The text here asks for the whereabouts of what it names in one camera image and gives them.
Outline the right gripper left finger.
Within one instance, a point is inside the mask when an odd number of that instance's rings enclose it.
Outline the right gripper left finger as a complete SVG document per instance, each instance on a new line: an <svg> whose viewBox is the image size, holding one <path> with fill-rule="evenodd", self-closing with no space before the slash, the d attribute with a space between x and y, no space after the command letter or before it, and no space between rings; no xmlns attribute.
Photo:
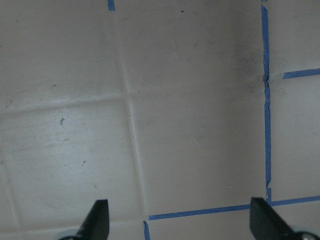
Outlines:
<svg viewBox="0 0 320 240"><path fill-rule="evenodd" d="M108 200L96 200L74 238L76 240L107 240L109 233Z"/></svg>

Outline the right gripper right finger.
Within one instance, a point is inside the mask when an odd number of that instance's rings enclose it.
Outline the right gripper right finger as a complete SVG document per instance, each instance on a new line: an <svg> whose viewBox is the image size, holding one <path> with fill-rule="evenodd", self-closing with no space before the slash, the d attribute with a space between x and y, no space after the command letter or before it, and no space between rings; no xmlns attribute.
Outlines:
<svg viewBox="0 0 320 240"><path fill-rule="evenodd" d="M261 197L250 200L249 228L256 240L302 240Z"/></svg>

